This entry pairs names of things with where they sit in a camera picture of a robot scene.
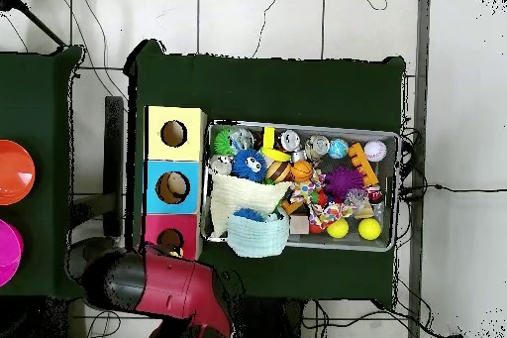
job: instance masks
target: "metal tray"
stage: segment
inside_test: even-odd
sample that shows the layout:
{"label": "metal tray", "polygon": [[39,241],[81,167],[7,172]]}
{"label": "metal tray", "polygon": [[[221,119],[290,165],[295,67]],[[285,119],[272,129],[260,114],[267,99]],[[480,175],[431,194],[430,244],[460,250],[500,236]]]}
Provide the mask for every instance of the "metal tray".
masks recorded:
{"label": "metal tray", "polygon": [[[221,130],[231,126],[243,126],[251,131],[262,131],[264,127],[274,127],[275,134],[290,129],[299,134],[301,143],[305,143],[306,139],[312,135],[323,135],[330,141],[336,138],[341,138],[346,140],[349,144],[359,142],[363,146],[366,142],[372,140],[383,142],[387,148],[385,158],[378,163],[370,163],[378,177],[379,185],[384,195],[384,210],[382,219],[380,219],[382,233],[380,236],[373,241],[362,239],[357,232],[359,220],[349,217],[347,219],[349,222],[349,233],[345,238],[334,239],[326,232],[319,235],[290,235],[287,246],[317,248],[322,250],[342,249],[385,252],[394,245],[398,217],[398,191],[400,187],[399,167],[401,161],[401,138],[397,134],[382,131],[349,130],[341,128],[308,127],[243,121],[212,121],[208,124],[205,139],[205,168],[201,207],[201,235],[204,239],[217,243],[225,243],[227,240],[227,233],[221,237],[211,237],[213,224],[211,222],[210,213],[210,196],[213,183],[209,172],[208,161],[209,158],[214,155],[213,146],[211,144],[214,142],[215,137]],[[335,160],[325,155],[319,164],[319,169],[321,169],[323,173],[328,173],[333,171],[339,165],[346,166],[351,169],[353,168],[351,158],[349,157]]]}

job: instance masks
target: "white ball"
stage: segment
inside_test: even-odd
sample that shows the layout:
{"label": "white ball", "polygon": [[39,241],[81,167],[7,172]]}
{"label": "white ball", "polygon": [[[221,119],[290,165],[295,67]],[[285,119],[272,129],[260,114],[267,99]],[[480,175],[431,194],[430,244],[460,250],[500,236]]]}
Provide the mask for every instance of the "white ball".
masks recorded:
{"label": "white ball", "polygon": [[380,162],[385,158],[387,148],[379,141],[367,142],[364,146],[364,154],[370,162]]}

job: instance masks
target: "dark green mat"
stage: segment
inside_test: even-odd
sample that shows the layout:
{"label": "dark green mat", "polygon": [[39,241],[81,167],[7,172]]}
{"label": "dark green mat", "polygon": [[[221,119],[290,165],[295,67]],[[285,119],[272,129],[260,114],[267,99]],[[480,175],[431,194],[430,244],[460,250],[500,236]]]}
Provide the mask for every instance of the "dark green mat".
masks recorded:
{"label": "dark green mat", "polygon": [[[131,92],[137,87],[138,93],[135,243],[141,230],[144,106],[199,107],[209,119],[399,132],[404,69],[401,57],[366,62],[167,56],[155,40],[140,44],[126,65],[137,78]],[[249,260],[227,245],[205,243],[199,261],[236,270],[248,295],[391,304],[393,250],[286,248],[279,257]]]}
{"label": "dark green mat", "polygon": [[80,47],[51,56],[0,53],[0,139],[21,144],[36,165],[30,194],[0,206],[0,219],[18,228],[25,243],[20,268],[0,287],[0,295],[81,295],[64,269],[69,224],[67,96],[81,53]]}

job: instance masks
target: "cardboard box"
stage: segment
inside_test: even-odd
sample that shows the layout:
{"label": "cardboard box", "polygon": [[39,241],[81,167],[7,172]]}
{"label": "cardboard box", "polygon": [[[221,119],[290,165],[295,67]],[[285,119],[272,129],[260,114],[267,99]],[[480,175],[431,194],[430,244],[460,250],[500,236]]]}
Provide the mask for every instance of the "cardboard box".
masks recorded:
{"label": "cardboard box", "polygon": [[202,164],[198,162],[148,161],[147,214],[199,212],[201,172]]}
{"label": "cardboard box", "polygon": [[149,214],[146,217],[145,240],[159,244],[163,232],[175,232],[183,241],[181,246],[185,260],[197,260],[202,251],[199,233],[199,214]]}
{"label": "cardboard box", "polygon": [[150,161],[202,161],[206,114],[199,108],[147,106]]}

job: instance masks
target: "white cloth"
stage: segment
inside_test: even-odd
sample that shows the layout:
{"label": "white cloth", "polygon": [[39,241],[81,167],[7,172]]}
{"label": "white cloth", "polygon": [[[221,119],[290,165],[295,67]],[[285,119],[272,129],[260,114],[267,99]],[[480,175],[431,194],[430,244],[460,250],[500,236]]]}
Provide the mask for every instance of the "white cloth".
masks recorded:
{"label": "white cloth", "polygon": [[261,214],[272,213],[291,183],[263,185],[222,174],[213,174],[212,177],[211,221],[217,237],[227,230],[229,217],[240,208],[251,208]]}

